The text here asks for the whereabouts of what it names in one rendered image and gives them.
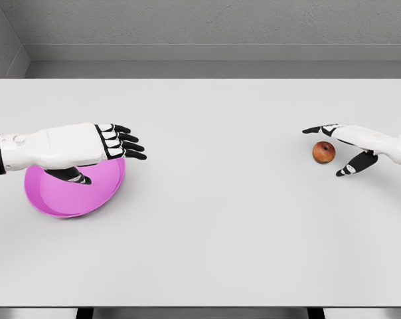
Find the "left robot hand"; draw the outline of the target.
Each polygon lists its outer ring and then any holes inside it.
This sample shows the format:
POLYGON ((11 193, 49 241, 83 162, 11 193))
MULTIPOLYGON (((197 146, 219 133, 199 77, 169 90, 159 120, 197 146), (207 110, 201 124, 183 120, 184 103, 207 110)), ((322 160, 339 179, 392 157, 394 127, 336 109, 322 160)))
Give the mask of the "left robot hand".
POLYGON ((117 124, 83 123, 49 128, 30 135, 31 163, 63 181, 90 185, 79 167, 118 158, 146 160, 131 130, 117 124))

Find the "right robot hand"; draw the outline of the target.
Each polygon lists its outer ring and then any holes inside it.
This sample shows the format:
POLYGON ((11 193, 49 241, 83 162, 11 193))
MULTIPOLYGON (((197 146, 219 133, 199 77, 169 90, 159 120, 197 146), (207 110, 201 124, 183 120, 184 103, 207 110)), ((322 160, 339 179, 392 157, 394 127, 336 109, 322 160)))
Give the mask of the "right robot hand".
POLYGON ((363 150, 342 169, 337 177, 353 175, 364 171, 378 161, 379 155, 386 155, 396 163, 401 162, 399 139, 356 125, 331 124, 315 126, 302 131, 304 134, 319 133, 363 150))

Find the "red apple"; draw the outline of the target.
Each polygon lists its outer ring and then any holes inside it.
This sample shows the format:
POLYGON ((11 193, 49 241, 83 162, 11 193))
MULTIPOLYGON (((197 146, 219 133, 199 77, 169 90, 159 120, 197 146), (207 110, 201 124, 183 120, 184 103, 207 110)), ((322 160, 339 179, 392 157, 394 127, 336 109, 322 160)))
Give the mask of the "red apple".
POLYGON ((317 163, 330 163, 335 159, 336 149, 332 143, 320 141, 313 146, 312 156, 317 163))

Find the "pink plate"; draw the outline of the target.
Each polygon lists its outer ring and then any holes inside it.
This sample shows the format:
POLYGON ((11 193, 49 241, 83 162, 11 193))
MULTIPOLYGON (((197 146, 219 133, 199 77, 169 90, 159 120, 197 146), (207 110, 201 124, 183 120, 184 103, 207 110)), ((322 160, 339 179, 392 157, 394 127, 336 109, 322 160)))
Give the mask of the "pink plate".
POLYGON ((92 180, 90 185, 59 180, 37 166, 28 168, 24 190, 29 203, 41 213, 58 218, 90 213, 109 201, 119 189, 125 175, 125 160, 103 161, 81 167, 80 171, 92 180))

